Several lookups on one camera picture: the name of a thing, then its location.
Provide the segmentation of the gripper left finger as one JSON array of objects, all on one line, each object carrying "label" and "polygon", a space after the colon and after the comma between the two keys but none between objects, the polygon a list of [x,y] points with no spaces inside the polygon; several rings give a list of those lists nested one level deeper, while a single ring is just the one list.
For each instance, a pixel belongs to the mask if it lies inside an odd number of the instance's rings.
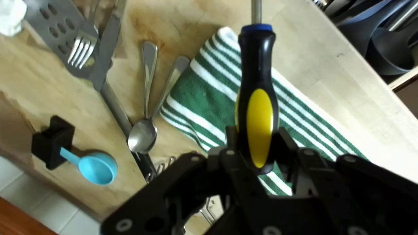
[{"label": "gripper left finger", "polygon": [[182,154],[176,162],[112,213],[101,235],[183,235],[208,198],[220,196],[224,213],[206,235],[267,235],[272,198],[257,175],[272,170],[271,131],[228,126],[227,146]]}]

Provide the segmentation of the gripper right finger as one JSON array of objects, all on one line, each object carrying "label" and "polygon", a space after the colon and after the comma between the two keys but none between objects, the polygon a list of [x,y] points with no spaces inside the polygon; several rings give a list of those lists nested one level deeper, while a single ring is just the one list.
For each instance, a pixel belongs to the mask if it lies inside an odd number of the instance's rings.
[{"label": "gripper right finger", "polygon": [[333,162],[277,133],[277,164],[292,184],[282,235],[418,235],[418,184],[353,154]]}]

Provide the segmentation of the black and yellow screwdriver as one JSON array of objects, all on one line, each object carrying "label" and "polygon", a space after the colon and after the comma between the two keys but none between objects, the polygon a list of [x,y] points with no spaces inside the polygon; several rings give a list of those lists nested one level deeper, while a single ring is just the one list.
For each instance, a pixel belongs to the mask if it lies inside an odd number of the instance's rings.
[{"label": "black and yellow screwdriver", "polygon": [[273,135],[279,126],[279,106],[273,87],[272,54],[276,34],[262,22],[262,0],[251,0],[251,24],[241,28],[241,85],[235,123],[239,151],[258,175],[273,170]]}]

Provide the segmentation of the wooden dresser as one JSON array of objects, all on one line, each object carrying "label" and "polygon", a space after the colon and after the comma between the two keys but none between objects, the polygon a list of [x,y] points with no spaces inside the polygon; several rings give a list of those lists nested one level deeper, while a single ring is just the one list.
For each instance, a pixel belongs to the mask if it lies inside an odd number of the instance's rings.
[{"label": "wooden dresser", "polygon": [[[126,58],[108,81],[129,119],[142,117],[140,44],[157,44],[156,81],[178,55],[194,57],[218,28],[251,22],[250,0],[127,0],[121,27]],[[263,21],[277,35],[273,67],[318,105],[372,162],[418,183],[418,119],[310,0],[263,0]],[[29,45],[29,33],[0,36],[0,156],[101,221],[145,185],[123,133],[92,85],[58,58]],[[110,186],[88,183],[70,164],[48,171],[29,157],[29,135],[57,114],[76,126],[77,149],[115,157]]]}]

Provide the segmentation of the silver spoon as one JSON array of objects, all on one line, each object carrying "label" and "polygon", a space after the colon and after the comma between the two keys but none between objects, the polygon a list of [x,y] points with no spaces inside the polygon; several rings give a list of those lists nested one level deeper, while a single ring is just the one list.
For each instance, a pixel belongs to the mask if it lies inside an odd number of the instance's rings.
[{"label": "silver spoon", "polygon": [[152,147],[157,131],[151,120],[149,101],[158,59],[158,47],[151,41],[142,44],[142,62],[144,66],[144,117],[130,131],[127,144],[135,153],[148,153]]},{"label": "silver spoon", "polygon": [[175,59],[173,65],[171,67],[169,77],[166,80],[164,89],[163,89],[163,91],[162,91],[162,93],[159,97],[158,104],[156,105],[155,110],[154,110],[154,112],[151,116],[152,120],[154,120],[157,117],[157,115],[158,115],[159,111],[161,110],[161,107],[162,107],[164,101],[166,100],[167,96],[169,95],[171,89],[176,84],[180,75],[189,66],[189,63],[190,63],[189,58],[187,58],[184,55],[180,55]]}]

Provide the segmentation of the green white striped towel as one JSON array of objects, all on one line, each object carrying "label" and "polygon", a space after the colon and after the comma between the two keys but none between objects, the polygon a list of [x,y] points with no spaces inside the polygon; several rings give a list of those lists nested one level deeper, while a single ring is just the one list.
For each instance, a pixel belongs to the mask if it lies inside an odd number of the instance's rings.
[{"label": "green white striped towel", "polygon": [[[327,160],[364,154],[347,138],[342,126],[272,69],[280,107],[280,126],[298,147],[316,150]],[[206,40],[181,74],[161,107],[161,116],[207,153],[226,145],[225,128],[233,125],[241,84],[241,57],[236,33],[220,28]]]}]

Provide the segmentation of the blue measuring scoop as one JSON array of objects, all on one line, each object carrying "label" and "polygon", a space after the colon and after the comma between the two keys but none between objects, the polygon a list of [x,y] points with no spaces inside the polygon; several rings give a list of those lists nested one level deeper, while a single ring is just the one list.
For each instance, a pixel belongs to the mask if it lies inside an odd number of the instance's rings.
[{"label": "blue measuring scoop", "polygon": [[118,172],[115,159],[103,152],[92,152],[79,157],[65,148],[61,148],[60,156],[77,167],[80,174],[90,183],[109,185],[113,183]]}]

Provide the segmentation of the drawer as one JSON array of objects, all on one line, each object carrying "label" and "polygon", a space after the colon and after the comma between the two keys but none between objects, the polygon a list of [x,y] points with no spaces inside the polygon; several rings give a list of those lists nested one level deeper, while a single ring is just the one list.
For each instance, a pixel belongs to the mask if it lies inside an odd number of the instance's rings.
[{"label": "drawer", "polygon": [[[329,18],[336,17],[342,12],[357,5],[358,0],[309,0],[312,1],[321,11],[324,12]],[[381,79],[389,86],[393,91],[403,89],[410,83],[418,79],[418,40],[410,47],[413,49],[414,59],[417,63],[414,68],[408,72],[402,72],[398,75],[380,75]]]}]

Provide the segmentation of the black plastic block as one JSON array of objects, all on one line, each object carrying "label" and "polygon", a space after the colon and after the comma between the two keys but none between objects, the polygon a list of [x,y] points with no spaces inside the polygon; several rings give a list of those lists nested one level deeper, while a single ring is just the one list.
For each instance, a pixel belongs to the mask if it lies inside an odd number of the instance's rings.
[{"label": "black plastic block", "polygon": [[31,153],[44,162],[48,170],[54,170],[67,160],[61,149],[70,150],[75,127],[60,116],[52,116],[50,125],[32,135]]}]

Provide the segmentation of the heap of dark kitchen utensils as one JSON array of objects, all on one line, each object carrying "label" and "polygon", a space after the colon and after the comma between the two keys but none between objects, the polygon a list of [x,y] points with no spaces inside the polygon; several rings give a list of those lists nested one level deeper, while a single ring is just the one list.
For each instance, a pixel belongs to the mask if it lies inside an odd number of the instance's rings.
[{"label": "heap of dark kitchen utensils", "polygon": [[382,76],[402,75],[417,64],[418,0],[313,0]]}]

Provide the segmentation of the silver table knife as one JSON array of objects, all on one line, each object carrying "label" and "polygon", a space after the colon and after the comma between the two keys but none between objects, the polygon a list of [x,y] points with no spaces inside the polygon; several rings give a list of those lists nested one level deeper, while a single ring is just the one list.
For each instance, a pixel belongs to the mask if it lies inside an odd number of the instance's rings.
[{"label": "silver table knife", "polygon": [[100,39],[98,55],[95,58],[92,71],[88,78],[97,92],[102,90],[114,50],[118,44],[121,31],[121,19],[124,15],[126,2],[127,0],[116,1]]}]

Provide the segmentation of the silver fork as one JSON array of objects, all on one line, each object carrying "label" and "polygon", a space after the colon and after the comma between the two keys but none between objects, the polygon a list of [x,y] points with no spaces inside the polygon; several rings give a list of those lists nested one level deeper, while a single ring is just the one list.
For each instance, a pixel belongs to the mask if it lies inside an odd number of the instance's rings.
[{"label": "silver fork", "polygon": [[99,40],[98,29],[94,25],[99,3],[100,0],[91,0],[88,18],[80,23],[72,51],[67,60],[67,64],[78,69],[81,69],[88,61]]}]

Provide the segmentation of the grey slotted spatula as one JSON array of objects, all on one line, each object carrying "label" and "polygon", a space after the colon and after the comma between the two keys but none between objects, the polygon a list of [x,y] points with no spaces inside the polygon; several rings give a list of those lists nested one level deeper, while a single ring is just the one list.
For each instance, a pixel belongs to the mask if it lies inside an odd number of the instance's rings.
[{"label": "grey slotted spatula", "polygon": [[[72,0],[23,1],[27,5],[25,19],[33,30],[41,37],[48,48],[57,55],[70,74],[77,78],[88,80],[95,58],[98,55],[102,34],[99,34],[99,40],[88,61],[81,69],[78,69],[67,64],[67,60],[72,51],[78,27],[86,18]],[[107,80],[105,80],[99,93],[124,135],[128,136],[133,126]]]}]

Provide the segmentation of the white crumpled object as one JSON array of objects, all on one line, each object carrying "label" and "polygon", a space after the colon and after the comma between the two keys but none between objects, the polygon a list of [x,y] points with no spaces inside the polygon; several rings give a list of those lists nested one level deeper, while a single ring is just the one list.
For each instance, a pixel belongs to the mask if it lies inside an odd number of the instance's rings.
[{"label": "white crumpled object", "polygon": [[0,34],[13,37],[20,33],[26,12],[23,0],[0,0]]}]

